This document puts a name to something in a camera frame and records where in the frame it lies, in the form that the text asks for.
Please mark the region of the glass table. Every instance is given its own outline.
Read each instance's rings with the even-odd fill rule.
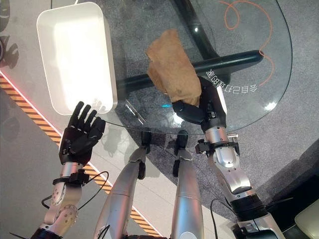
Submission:
[[[113,111],[101,115],[109,123],[202,134],[199,125],[174,113],[169,97],[146,74],[147,47],[171,28],[177,29],[197,74],[223,88],[228,131],[261,119],[288,86],[292,45],[276,0],[91,1],[102,9],[111,31],[119,100]]]

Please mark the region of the robotic arm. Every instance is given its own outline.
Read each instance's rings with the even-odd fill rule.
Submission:
[[[82,186],[89,181],[89,175],[82,169],[91,159],[92,148],[105,129],[105,121],[97,117],[87,105],[79,116],[83,102],[79,102],[68,127],[65,129],[59,149],[62,170],[60,177],[53,181],[52,202],[45,214],[44,222],[31,239],[61,239],[75,223],[78,215],[77,203],[81,198]]]
[[[197,153],[206,152],[208,163],[216,173],[224,195],[231,205],[240,228],[236,238],[284,239],[274,218],[265,209],[239,164],[239,146],[226,134],[226,104],[221,89],[200,77],[202,94],[199,107],[182,101],[173,103],[179,117],[200,124],[205,134],[196,146]]]

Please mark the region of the hazard stripe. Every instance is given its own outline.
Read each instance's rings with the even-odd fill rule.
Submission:
[[[1,74],[0,74],[0,88],[2,88],[10,98],[28,115],[28,117],[37,124],[42,131],[51,138],[53,142],[55,142],[58,146],[61,141],[61,136],[59,132],[55,131],[53,127],[51,127],[45,119],[34,110],[33,106],[30,105],[20,94],[16,91],[11,85],[9,81],[7,81]],[[96,176],[98,172],[94,170],[90,165],[85,165],[83,167],[85,171],[90,175],[91,178]],[[112,186],[109,183],[105,183],[105,180],[98,176],[94,179],[95,183],[102,187],[103,191],[107,194],[110,193],[112,190]],[[149,235],[154,237],[161,237],[161,235],[156,231],[156,229],[150,225],[137,211],[132,208],[132,212],[130,214],[131,218]]]

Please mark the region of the orange striped floor marking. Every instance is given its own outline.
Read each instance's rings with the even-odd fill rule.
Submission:
[[[0,88],[2,88],[10,98],[29,116],[33,122],[38,125],[42,131],[50,137],[50,139],[55,142],[58,146],[61,141],[61,133],[57,131],[50,123],[42,116],[36,108],[14,87],[14,85],[7,80],[2,74],[0,74]],[[99,172],[95,170],[90,164],[85,165],[85,171],[94,177]],[[94,182],[100,187],[104,184],[104,179],[100,176],[94,179]],[[102,188],[107,194],[110,193],[112,186],[107,182]],[[130,217],[148,234],[154,237],[162,237],[162,235],[144,218],[142,214],[137,212],[134,207],[132,207],[132,212]]]

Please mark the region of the white container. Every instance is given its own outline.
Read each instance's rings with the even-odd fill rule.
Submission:
[[[99,114],[114,109],[110,29],[100,7],[85,2],[46,10],[36,26],[53,108],[70,115],[83,101]]]

